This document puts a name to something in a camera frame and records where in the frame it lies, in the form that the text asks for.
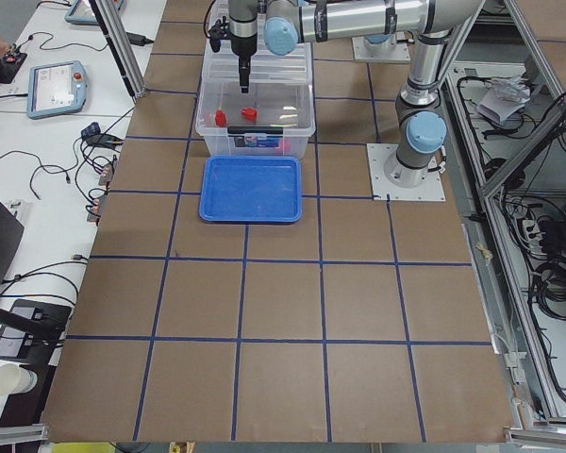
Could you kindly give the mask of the person hand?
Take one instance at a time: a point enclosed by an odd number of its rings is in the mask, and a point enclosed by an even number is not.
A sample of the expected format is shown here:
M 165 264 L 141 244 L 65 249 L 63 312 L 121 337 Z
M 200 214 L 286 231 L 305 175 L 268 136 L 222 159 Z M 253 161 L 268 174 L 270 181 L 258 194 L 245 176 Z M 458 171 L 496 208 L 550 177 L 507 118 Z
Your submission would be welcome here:
M 11 44 L 8 42 L 0 41 L 0 58 L 11 50 Z

